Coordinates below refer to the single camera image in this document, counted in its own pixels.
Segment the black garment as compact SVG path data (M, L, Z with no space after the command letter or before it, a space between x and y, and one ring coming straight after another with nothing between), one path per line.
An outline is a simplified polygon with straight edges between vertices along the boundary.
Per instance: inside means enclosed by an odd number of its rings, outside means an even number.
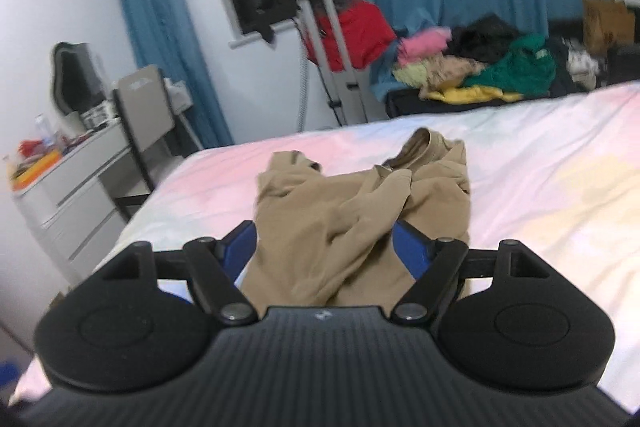
M455 27L445 54L494 65L503 59L511 43L522 35L518 28L498 15L487 14L468 26Z

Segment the blue curtain left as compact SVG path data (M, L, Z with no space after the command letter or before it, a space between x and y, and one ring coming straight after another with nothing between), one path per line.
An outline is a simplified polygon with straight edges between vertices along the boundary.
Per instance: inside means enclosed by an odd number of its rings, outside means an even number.
M120 0L139 67L156 65L189 89L190 124L206 148L233 143L186 0Z

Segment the yellow garment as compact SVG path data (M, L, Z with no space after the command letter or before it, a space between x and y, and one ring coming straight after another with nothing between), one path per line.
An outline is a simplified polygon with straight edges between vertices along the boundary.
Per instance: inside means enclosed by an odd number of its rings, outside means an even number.
M494 87L472 86L427 92L425 98L450 105L469 105L491 101L512 103L523 100L524 96L519 93L504 92Z

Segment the white plastic bottle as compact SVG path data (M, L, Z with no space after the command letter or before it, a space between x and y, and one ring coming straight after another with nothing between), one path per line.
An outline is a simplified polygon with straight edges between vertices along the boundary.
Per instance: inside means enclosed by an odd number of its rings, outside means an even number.
M55 132L52 130L47 116L44 114L38 115L36 117L35 125L42 144L47 148L56 147Z

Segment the wavy vanity mirror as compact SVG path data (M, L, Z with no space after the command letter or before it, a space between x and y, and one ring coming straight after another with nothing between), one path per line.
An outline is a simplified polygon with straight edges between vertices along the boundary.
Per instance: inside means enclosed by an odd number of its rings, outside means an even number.
M59 42L54 46L51 93L64 116L84 115L106 100L87 43Z

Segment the black and grey chair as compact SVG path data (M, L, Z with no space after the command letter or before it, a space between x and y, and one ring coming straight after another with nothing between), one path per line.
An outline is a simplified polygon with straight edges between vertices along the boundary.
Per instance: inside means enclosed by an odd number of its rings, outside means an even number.
M132 162L140 174L139 181L126 182L114 197L117 210L130 221L184 157L171 153L166 141L175 138L177 118L157 66L145 66L119 79L113 98Z

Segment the red garment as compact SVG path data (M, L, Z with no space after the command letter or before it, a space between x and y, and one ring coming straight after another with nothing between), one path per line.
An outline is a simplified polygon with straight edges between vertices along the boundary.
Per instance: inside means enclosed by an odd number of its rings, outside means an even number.
M367 1L350 2L346 9L338 12L338 21L349 60L356 69L368 67L396 40L395 31L387 23L382 11ZM332 72L341 72L344 65L329 17L317 12L316 22L330 69Z

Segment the tan shirt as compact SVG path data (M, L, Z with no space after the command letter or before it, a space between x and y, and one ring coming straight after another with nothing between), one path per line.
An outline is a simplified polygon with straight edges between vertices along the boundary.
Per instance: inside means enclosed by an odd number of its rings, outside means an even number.
M384 164L339 176L326 176L297 150L275 153L257 188L257 251L241 289L258 312L272 306L390 312L415 280L390 239L397 221L430 239L469 238L465 144L426 128Z

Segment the pink garment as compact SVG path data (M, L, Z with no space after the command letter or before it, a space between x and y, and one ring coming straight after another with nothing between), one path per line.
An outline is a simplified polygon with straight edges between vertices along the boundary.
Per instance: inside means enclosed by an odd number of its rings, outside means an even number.
M452 32L448 27L431 27L399 41L397 60L400 66L424 60L448 48Z

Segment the brown paper bag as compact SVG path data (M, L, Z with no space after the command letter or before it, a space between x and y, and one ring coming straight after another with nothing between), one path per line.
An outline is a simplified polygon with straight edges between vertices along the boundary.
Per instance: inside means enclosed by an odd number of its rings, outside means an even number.
M636 16L624 0L582 0L584 43L592 55L603 55L616 44L633 44Z

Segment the green garment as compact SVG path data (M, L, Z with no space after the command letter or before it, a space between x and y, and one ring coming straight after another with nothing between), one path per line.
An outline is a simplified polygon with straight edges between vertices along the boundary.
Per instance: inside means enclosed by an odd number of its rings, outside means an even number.
M515 39L501 60L469 76L462 86L496 88L525 98L540 98L549 93L555 75L556 63L546 37L529 34Z

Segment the silver tripod with phone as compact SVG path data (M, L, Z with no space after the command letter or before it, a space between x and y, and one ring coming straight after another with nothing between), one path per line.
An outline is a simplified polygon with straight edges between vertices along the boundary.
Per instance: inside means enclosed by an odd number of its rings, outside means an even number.
M299 33L302 51L314 52L314 58L306 58L303 70L307 70L310 64L316 65L322 89L326 95L326 105L339 126L367 124L369 117L363 101L361 82L350 60L334 0L295 1L297 9L294 25ZM318 22L320 14L325 15L329 20L338 56L342 61L342 69L339 72L332 69L329 55L322 41L323 31Z

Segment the tan garment on pile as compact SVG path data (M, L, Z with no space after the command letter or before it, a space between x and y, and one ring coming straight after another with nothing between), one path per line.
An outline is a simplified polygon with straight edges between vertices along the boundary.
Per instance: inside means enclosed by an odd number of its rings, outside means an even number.
M437 54L427 57L421 62L425 68L425 80L420 88L419 98L427 99L434 92L444 92L459 88L463 81L476 76L487 68L487 65L472 58Z

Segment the pastel bed sheet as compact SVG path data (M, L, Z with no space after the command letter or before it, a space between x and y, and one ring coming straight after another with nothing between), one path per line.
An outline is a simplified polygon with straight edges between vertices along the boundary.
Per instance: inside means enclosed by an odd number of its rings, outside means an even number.
M142 239L162 251L221 236L254 213L272 154L298 150L329 176L369 169L428 128L466 147L471 244L518 239L595 301L615 327L601 388L639 405L639 86L471 112L308 132L190 157L111 251Z

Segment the white dresser desk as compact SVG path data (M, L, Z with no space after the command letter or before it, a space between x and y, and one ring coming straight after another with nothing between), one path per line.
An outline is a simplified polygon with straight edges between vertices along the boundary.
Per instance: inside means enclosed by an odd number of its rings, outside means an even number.
M75 147L14 194L37 242L74 286L96 269L126 227L114 199L140 181L121 124Z

